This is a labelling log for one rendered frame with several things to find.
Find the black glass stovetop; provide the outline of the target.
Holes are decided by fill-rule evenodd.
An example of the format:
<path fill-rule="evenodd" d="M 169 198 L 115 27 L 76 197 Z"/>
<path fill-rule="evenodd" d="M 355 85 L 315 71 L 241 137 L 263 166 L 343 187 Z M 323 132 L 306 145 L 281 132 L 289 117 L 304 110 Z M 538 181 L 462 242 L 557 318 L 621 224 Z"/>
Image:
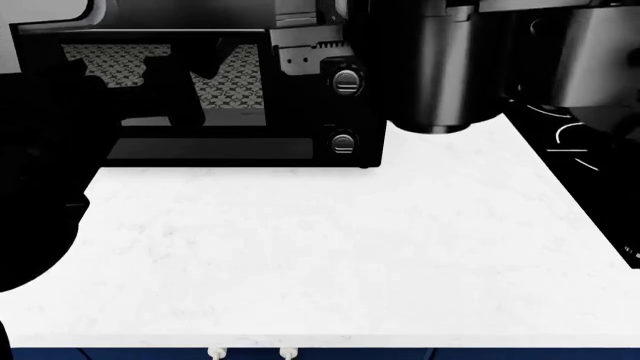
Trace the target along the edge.
<path fill-rule="evenodd" d="M 640 270 L 640 142 L 565 110 L 508 101 L 504 115 L 632 269 Z"/>

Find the large silver toaster oven knob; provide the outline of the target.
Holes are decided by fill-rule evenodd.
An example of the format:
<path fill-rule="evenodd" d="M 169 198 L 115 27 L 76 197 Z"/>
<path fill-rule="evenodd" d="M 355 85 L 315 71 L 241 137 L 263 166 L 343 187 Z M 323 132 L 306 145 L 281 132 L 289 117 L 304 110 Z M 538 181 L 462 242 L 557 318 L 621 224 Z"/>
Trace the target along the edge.
<path fill-rule="evenodd" d="M 331 86 L 338 95 L 356 95 L 361 88 L 362 80 L 359 74 L 352 70 L 338 71 L 331 80 Z"/>

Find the small silver toaster oven knob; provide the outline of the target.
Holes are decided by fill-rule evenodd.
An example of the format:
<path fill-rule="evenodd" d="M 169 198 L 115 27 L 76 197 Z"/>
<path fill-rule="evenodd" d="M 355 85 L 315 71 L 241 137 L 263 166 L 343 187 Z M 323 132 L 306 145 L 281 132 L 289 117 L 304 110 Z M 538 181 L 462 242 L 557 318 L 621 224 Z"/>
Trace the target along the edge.
<path fill-rule="evenodd" d="M 358 152 L 359 140 L 353 132 L 336 132 L 330 135 L 328 145 L 336 154 L 354 154 Z"/>

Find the black toaster oven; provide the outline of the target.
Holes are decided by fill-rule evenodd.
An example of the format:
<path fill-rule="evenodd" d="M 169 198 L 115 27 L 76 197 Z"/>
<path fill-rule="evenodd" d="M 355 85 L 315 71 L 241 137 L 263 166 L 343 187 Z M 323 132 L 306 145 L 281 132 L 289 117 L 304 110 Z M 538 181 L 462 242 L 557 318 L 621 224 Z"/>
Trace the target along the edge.
<path fill-rule="evenodd" d="M 165 56 L 144 59 L 138 86 L 107 86 L 107 104 L 120 119 L 117 138 L 307 138 L 309 159 L 149 159 L 115 160 L 101 167 L 378 167 L 386 123 L 373 110 L 369 74 L 355 56 L 323 59 L 320 73 L 289 76 L 281 71 L 278 48 L 270 30 L 98 29 L 65 30 L 58 23 L 21 24 L 10 29 L 18 40 L 18 60 L 25 68 L 15 74 L 88 74 L 82 59 L 69 60 L 65 45 L 165 44 Z M 263 106 L 205 108 L 195 78 L 212 79 L 238 47 L 257 48 Z M 331 80 L 352 70 L 362 80 L 356 95 L 334 92 Z M 358 152 L 336 154 L 331 134 L 353 132 Z"/>

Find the grey toothed mechanical block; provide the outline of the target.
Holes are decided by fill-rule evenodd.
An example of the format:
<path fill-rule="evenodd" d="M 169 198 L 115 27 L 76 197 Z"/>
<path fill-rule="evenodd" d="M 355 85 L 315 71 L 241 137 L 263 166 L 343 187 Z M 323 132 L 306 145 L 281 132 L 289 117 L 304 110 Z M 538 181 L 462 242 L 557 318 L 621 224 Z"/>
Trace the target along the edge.
<path fill-rule="evenodd" d="M 289 76 L 320 73 L 323 59 L 352 56 L 342 26 L 309 26 L 271 29 L 271 43 L 278 48 L 281 71 Z"/>

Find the dark metallic cylindrical appliance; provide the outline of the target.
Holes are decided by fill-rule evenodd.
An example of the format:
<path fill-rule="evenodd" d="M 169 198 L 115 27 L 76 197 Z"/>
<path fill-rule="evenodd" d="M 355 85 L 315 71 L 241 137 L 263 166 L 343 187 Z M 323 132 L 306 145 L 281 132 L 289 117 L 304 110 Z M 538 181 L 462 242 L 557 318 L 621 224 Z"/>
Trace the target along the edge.
<path fill-rule="evenodd" d="M 501 113 L 510 17 L 481 0 L 347 0 L 345 40 L 370 77 L 374 108 L 397 128 L 451 134 Z"/>

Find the black robot torso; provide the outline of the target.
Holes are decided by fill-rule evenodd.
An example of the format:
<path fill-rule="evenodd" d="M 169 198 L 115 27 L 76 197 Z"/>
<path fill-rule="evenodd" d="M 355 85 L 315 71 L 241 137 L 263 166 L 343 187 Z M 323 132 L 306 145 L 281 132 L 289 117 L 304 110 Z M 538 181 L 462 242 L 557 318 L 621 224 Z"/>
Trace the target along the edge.
<path fill-rule="evenodd" d="M 0 360 L 14 360 L 8 335 L 3 323 L 0 322 Z"/>

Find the dark metallic pot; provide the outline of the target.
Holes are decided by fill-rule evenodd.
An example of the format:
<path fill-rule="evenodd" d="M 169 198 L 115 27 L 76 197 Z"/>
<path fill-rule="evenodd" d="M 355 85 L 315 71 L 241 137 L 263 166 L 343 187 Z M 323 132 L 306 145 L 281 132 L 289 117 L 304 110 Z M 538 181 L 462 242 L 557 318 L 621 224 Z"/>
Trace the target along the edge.
<path fill-rule="evenodd" d="M 512 20 L 503 95 L 610 131 L 640 116 L 640 0 L 483 0 Z"/>

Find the blue base cabinet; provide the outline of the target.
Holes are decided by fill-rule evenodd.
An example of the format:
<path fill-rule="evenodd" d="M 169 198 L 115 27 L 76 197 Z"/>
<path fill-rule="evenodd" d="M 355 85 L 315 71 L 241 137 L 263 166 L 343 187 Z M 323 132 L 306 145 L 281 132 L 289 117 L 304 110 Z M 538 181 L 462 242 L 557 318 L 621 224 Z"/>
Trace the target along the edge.
<path fill-rule="evenodd" d="M 205 348 L 14 348 L 13 360 L 212 360 Z M 293 360 L 640 360 L 640 348 L 304 348 Z"/>

